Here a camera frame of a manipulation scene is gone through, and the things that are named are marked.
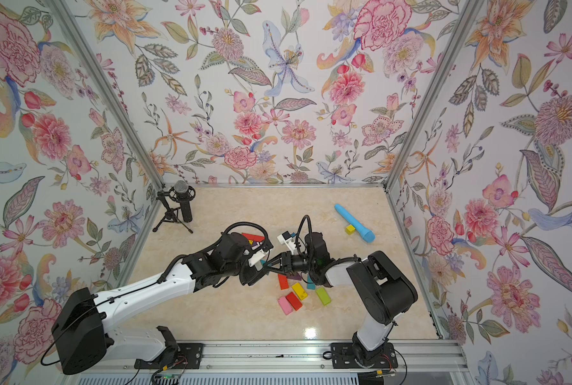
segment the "orange flower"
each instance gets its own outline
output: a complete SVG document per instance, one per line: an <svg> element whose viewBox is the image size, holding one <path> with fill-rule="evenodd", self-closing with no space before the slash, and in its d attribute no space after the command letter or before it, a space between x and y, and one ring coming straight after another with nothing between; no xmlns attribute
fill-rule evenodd
<svg viewBox="0 0 572 385"><path fill-rule="evenodd" d="M151 10L134 0L85 0L93 9L90 19L96 21L98 42L108 36L117 37L134 54L136 36L157 38L160 32L148 22L141 21Z"/></svg>
<svg viewBox="0 0 572 385"><path fill-rule="evenodd" d="M490 0L487 16L478 20L478 27L466 42L475 46L475 63L472 69L489 57L497 66L508 73L508 42L526 34L521 19L532 8L530 0Z"/></svg>

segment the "marble floor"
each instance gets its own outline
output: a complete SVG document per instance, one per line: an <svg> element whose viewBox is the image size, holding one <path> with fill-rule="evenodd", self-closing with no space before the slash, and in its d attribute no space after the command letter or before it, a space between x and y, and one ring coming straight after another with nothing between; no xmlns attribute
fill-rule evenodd
<svg viewBox="0 0 572 385"><path fill-rule="evenodd" d="M336 203L373 230L376 240L368 244L358 233L347 235L344 228L348 224L333 208ZM275 237L286 230L296 232L301 218L308 214L313 230L323 234L332 258L363 257L382 250L414 284L419 300L400 318L392 339L437 338L381 187L201 187L191 206L194 220L189 226L194 234L179 224L162 224L158 232L151 232L129 282L163 271L175 256L212 244L220 231L242 220L265 227L275 256L287 250ZM259 234L248 227L236 231ZM263 277L252 287L232 278L220 288L208 287L158 305L128 320L124 327L163 325L177 339L351 339L367 313L359 295L354 287L326 290L332 300L328 306L307 290L303 307L286 316L277 299L290 290L280 290L277 275Z"/></svg>

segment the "leaf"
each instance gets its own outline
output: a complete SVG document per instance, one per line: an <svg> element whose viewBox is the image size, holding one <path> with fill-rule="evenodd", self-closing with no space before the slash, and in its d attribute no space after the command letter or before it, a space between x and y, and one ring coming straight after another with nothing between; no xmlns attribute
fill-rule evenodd
<svg viewBox="0 0 572 385"><path fill-rule="evenodd" d="M499 322L495 320L485 320L481 324L482 328L489 333L491 337L502 337L503 335L510 334Z"/></svg>
<svg viewBox="0 0 572 385"><path fill-rule="evenodd" d="M463 134L467 137L475 123L475 106L472 102L467 104L466 113L463 115Z"/></svg>
<svg viewBox="0 0 572 385"><path fill-rule="evenodd" d="M530 88L527 90L528 94L531 94L536 88L538 88L543 83L544 79L547 77L547 72L549 71L549 68L551 68L551 65L553 64L553 61L554 59L550 60L544 66L540 67L538 71L536 71L534 77L532 78L532 82L530 83Z"/></svg>
<svg viewBox="0 0 572 385"><path fill-rule="evenodd" d="M549 33L558 25L559 21L564 17L566 8L568 7L567 0L548 0L547 6L544 8L543 15L543 31Z"/></svg>
<svg viewBox="0 0 572 385"><path fill-rule="evenodd" d="M27 181L23 187L13 196L11 196L6 204L4 204L4 227L8 228L12 222L25 214L34 203L38 184L43 180L44 176L39 176Z"/></svg>
<svg viewBox="0 0 572 385"><path fill-rule="evenodd" d="M177 52L162 44L147 44L143 48L157 57L171 58L177 56Z"/></svg>
<svg viewBox="0 0 572 385"><path fill-rule="evenodd" d="M87 234L94 239L97 238L97 226L89 217L87 218Z"/></svg>
<svg viewBox="0 0 572 385"><path fill-rule="evenodd" d="M164 79L164 81L169 87L171 87L172 90L177 92L179 95L188 96L188 94L186 94L186 90L183 89L180 82L176 81L172 76L168 76L165 73L161 73L161 75L162 79Z"/></svg>
<svg viewBox="0 0 572 385"><path fill-rule="evenodd" d="M167 73L178 73L179 72L179 68L177 68L177 66L171 62L170 60L167 60L165 58L155 58L154 59L154 64L158 67L160 67L160 69L164 72Z"/></svg>
<svg viewBox="0 0 572 385"><path fill-rule="evenodd" d="M444 35L448 35L449 33L453 33L453 31L455 31L456 26L457 26L457 20L453 20L452 22L446 24L443 27L443 29L440 30L440 33L438 34L438 37L436 38L436 40L443 37Z"/></svg>
<svg viewBox="0 0 572 385"><path fill-rule="evenodd" d="M265 73L260 68L245 69L241 67L235 67L228 73L236 74L250 84L257 84L259 86L271 85L271 80L269 80L267 75L265 75Z"/></svg>
<svg viewBox="0 0 572 385"><path fill-rule="evenodd" d="M381 151L386 151L386 147L385 146L377 146L374 150L367 151L365 153L364 158L365 158L365 160L369 160Z"/></svg>
<svg viewBox="0 0 572 385"><path fill-rule="evenodd" d="M538 154L530 150L520 150L527 160L527 176L536 197L553 209L558 200L560 177L556 173L547 171L541 164Z"/></svg>
<svg viewBox="0 0 572 385"><path fill-rule="evenodd" d="M438 0L423 0L420 3L414 4L412 10L416 13L429 13L442 7Z"/></svg>
<svg viewBox="0 0 572 385"><path fill-rule="evenodd" d="M500 124L502 127L515 129L523 135L533 136L536 133L536 127L534 126L535 119L536 116L532 114L524 114L517 115Z"/></svg>
<svg viewBox="0 0 572 385"><path fill-rule="evenodd" d="M42 11L36 7L25 7L19 21L25 25L34 25L40 20Z"/></svg>
<svg viewBox="0 0 572 385"><path fill-rule="evenodd" d="M233 28L235 28L235 31L249 36L247 28L245 27L245 24L243 21L241 21L239 19L232 19L231 25Z"/></svg>
<svg viewBox="0 0 572 385"><path fill-rule="evenodd" d="M284 111L296 111L299 110L300 108L305 107L306 105L310 105L310 104L314 104L315 102L313 102L312 100L306 99L306 98L301 98L301 99L295 99L295 98L286 98L286 99L282 99L280 102L278 102L275 105L275 109L280 109L280 110L284 110Z"/></svg>
<svg viewBox="0 0 572 385"><path fill-rule="evenodd" d="M558 254L545 242L529 236L522 236L532 260L545 274L572 292L572 273L564 266Z"/></svg>
<svg viewBox="0 0 572 385"><path fill-rule="evenodd" d="M482 86L475 88L475 107L478 111L484 111L487 108L487 93Z"/></svg>
<svg viewBox="0 0 572 385"><path fill-rule="evenodd" d="M454 105L459 105L463 103L467 95L470 93L470 90L474 88L476 84L476 75L472 75L466 80L462 81L459 87L453 93L453 96L450 97L449 102Z"/></svg>
<svg viewBox="0 0 572 385"><path fill-rule="evenodd" d="M517 56L517 63L513 69L513 87L523 88L526 86L527 81L530 79L532 73L532 63L530 59L524 54Z"/></svg>
<svg viewBox="0 0 572 385"><path fill-rule="evenodd" d="M493 96L497 96L500 93L498 75L486 68L482 69L482 85L485 86L485 89Z"/></svg>
<svg viewBox="0 0 572 385"><path fill-rule="evenodd" d="M226 59L222 55L218 53L218 51L211 51L205 58L203 59L203 64L200 66L201 70L206 70L207 68L225 63Z"/></svg>
<svg viewBox="0 0 572 385"><path fill-rule="evenodd" d="M524 100L526 96L526 94L513 94L509 96L508 99L500 103L500 105L503 107L514 107L521 103L521 101Z"/></svg>

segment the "wall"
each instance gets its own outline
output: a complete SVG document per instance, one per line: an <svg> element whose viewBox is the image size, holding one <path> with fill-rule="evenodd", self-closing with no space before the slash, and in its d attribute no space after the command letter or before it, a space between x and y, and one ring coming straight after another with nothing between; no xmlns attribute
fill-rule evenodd
<svg viewBox="0 0 572 385"><path fill-rule="evenodd" d="M0 384L54 383L51 326L116 286L154 191L41 4L0 5Z"/></svg>
<svg viewBox="0 0 572 385"><path fill-rule="evenodd" d="M475 381L572 384L572 1L485 2L391 197Z"/></svg>
<svg viewBox="0 0 572 385"><path fill-rule="evenodd" d="M212 184L381 182L459 12L458 0L141 2L69 7L113 60L165 180Z"/></svg>

